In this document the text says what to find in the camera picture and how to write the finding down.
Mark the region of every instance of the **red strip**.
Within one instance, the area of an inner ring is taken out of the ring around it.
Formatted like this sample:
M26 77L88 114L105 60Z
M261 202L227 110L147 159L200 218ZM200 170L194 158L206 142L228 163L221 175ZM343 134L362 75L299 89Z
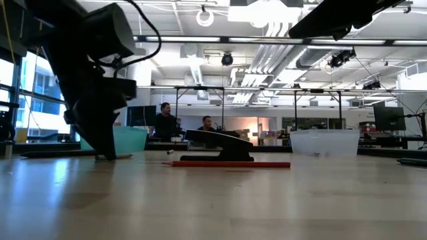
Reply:
M289 162L245 162L245 161L173 161L163 163L172 167L277 167L289 168Z

